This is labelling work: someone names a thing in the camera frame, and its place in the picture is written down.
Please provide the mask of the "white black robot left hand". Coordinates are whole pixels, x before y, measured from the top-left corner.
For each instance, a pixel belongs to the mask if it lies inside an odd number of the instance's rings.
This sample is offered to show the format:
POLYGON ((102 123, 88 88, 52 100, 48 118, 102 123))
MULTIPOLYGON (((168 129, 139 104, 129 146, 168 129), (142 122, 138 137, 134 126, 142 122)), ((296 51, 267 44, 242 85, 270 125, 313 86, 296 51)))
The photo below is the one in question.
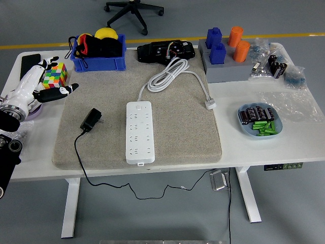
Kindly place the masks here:
POLYGON ((22 78, 16 89, 1 103, 1 110, 27 116, 35 101, 46 103, 63 99, 79 87, 68 86, 38 90, 40 80, 46 70, 54 67, 58 56, 50 57, 34 65, 22 78))

